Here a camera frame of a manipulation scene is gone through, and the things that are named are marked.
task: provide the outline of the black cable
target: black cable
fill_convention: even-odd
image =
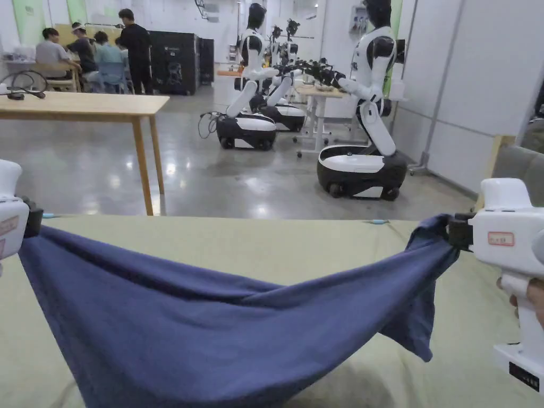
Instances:
[[[38,91],[33,91],[32,90],[32,87],[34,85],[37,85],[37,84],[36,84],[35,78],[32,75],[30,75],[31,73],[38,75],[41,79],[44,80],[43,89],[40,89]],[[17,79],[19,77],[21,77],[21,76],[25,76],[25,77],[30,78],[32,83],[30,85],[26,85],[26,86],[16,86],[15,84],[17,82]],[[39,99],[45,98],[44,92],[49,87],[49,82],[47,81],[47,78],[44,77],[39,72],[36,72],[36,71],[33,71],[33,70],[25,70],[25,71],[20,71],[20,72],[16,72],[16,73],[11,73],[11,74],[5,76],[4,78],[2,78],[2,80],[0,81],[0,84],[5,83],[5,81],[7,79],[11,78],[11,77],[13,77],[13,79],[11,80],[11,86],[8,87],[8,90],[10,90],[11,92],[9,92],[7,94],[0,94],[0,96],[7,96],[7,95],[10,95],[10,94],[29,94],[29,95],[33,95],[33,96],[35,96],[35,97],[37,97]]]
[[[202,119],[204,119],[205,116],[209,116],[209,123],[208,123],[208,134],[206,136],[202,135],[202,132],[200,132],[200,124],[202,123]],[[199,120],[199,136],[201,139],[207,139],[212,133],[215,133],[217,130],[217,122],[226,116],[224,113],[221,112],[206,112],[200,115]]]

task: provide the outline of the sticker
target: sticker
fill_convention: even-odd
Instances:
[[[6,221],[0,222],[0,237],[2,235],[6,235],[8,232],[16,230],[17,225],[19,225],[18,215],[16,215],[15,217],[9,218]]]
[[[511,232],[488,232],[487,242],[495,246],[514,246],[516,244],[514,234]]]

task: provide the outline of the human hand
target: human hand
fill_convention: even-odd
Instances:
[[[497,281],[497,286],[502,289],[500,279]],[[536,318],[544,329],[544,281],[539,279],[533,279],[527,289],[527,299],[534,305],[536,311]],[[517,309],[517,298],[515,296],[510,297],[510,303],[516,308],[516,317],[519,318],[519,312]]]

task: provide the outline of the blue cloth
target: blue cloth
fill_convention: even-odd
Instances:
[[[434,282],[459,256],[447,222],[425,221],[391,258],[293,286],[48,227],[20,257],[88,408],[271,407],[378,332],[431,359]]]

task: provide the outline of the wooden chair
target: wooden chair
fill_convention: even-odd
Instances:
[[[51,71],[70,71],[72,72],[72,79],[48,79],[48,91],[53,91],[54,88],[66,90],[68,92],[81,92],[81,86],[79,84],[79,72],[76,67],[66,64],[34,64],[32,69],[36,72],[51,72]]]

